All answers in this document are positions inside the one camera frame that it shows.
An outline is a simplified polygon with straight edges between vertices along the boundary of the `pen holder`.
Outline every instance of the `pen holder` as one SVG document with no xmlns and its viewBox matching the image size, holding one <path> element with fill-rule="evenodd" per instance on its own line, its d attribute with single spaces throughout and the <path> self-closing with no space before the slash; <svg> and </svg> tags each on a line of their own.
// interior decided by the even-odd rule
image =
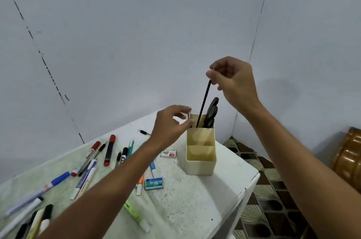
<svg viewBox="0 0 361 239">
<path fill-rule="evenodd" d="M 201 115 L 196 128 L 199 114 L 190 114 L 192 127 L 187 129 L 186 173 L 188 175 L 212 175 L 217 156 L 215 154 L 214 125 L 202 128 L 205 114 Z"/>
</svg>

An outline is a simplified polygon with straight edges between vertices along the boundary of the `blue pen grip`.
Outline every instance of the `blue pen grip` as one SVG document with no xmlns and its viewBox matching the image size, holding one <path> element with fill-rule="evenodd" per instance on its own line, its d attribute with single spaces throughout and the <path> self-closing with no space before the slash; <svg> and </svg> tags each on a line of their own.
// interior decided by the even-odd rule
<svg viewBox="0 0 361 239">
<path fill-rule="evenodd" d="M 56 186 L 57 184 L 59 184 L 60 182 L 62 182 L 66 178 L 68 178 L 69 176 L 70 176 L 70 172 L 67 171 L 66 173 L 63 173 L 59 177 L 55 178 L 51 183 L 53 186 Z"/>
</svg>

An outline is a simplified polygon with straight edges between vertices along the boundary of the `red marker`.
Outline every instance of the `red marker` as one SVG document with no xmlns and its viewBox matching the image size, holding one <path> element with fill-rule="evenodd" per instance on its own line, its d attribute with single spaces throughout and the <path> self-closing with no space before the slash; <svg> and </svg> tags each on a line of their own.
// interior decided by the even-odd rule
<svg viewBox="0 0 361 239">
<path fill-rule="evenodd" d="M 96 141 L 95 144 L 91 147 L 90 151 L 85 155 L 85 158 L 79 163 L 79 165 L 71 172 L 71 176 L 76 176 L 79 171 L 83 168 L 84 165 L 88 163 L 88 159 L 92 155 L 93 152 L 96 151 L 96 149 L 99 147 L 100 142 Z"/>
<path fill-rule="evenodd" d="M 113 151 L 114 142 L 115 142 L 115 135 L 112 134 L 109 140 L 108 149 L 106 150 L 106 154 L 105 154 L 104 167 L 108 167 L 111 162 L 111 153 Z"/>
</svg>

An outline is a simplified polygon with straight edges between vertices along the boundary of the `patterned floor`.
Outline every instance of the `patterned floor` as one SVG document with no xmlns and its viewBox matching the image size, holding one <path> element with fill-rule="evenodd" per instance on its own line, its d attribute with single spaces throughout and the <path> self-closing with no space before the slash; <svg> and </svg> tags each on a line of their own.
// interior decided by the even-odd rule
<svg viewBox="0 0 361 239">
<path fill-rule="evenodd" d="M 234 229 L 234 236 L 237 239 L 317 238 L 298 210 L 273 163 L 232 137 L 224 145 L 261 174 Z"/>
</svg>

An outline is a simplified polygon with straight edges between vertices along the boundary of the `green highlighter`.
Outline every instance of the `green highlighter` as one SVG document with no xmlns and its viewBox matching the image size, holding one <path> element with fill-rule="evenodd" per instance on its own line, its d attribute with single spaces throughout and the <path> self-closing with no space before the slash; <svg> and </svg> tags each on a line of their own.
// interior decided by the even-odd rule
<svg viewBox="0 0 361 239">
<path fill-rule="evenodd" d="M 129 146 L 128 146 L 128 155 L 127 157 L 131 156 L 133 153 L 133 146 L 134 146 L 134 139 L 129 141 Z"/>
</svg>

